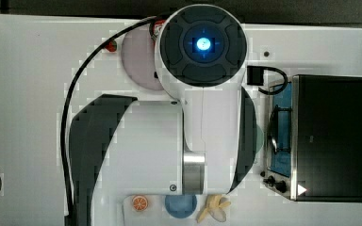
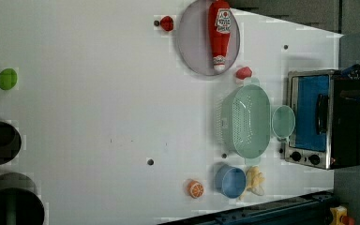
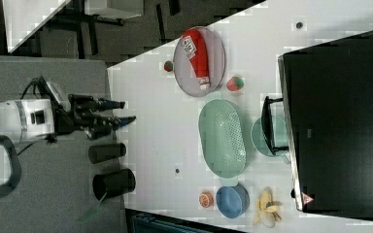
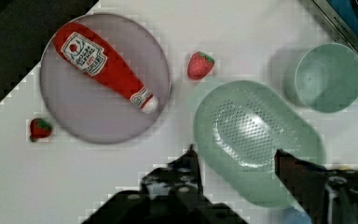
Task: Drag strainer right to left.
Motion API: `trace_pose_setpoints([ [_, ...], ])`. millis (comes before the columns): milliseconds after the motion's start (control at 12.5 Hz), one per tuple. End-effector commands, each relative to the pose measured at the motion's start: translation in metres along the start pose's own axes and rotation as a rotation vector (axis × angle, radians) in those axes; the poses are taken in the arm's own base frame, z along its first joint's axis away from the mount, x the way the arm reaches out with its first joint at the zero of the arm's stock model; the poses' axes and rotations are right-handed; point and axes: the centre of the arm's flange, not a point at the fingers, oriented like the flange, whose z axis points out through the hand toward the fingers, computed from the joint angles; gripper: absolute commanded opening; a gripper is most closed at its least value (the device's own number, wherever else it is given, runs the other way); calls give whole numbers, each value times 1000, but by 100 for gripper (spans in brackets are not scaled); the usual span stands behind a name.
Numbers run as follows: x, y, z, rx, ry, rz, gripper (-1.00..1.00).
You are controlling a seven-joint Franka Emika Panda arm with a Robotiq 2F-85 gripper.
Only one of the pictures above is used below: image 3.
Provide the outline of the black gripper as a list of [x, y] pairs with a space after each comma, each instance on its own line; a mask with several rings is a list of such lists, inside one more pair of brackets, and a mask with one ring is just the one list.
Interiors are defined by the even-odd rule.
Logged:
[[92, 128], [100, 131], [116, 131], [136, 120], [136, 116], [100, 116], [93, 122], [93, 116], [87, 104], [94, 111], [123, 109], [124, 102], [96, 100], [89, 95], [69, 94], [66, 105], [57, 104], [54, 108], [54, 124], [57, 136], [69, 135], [74, 131], [87, 131]]

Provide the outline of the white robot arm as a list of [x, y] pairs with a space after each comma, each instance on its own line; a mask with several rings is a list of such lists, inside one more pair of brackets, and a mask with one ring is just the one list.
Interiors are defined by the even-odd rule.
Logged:
[[89, 140], [110, 135], [132, 123], [136, 116], [100, 116], [97, 112], [122, 109], [124, 102], [70, 94], [67, 106], [56, 99], [0, 102], [0, 136], [14, 144], [48, 140], [83, 131]]

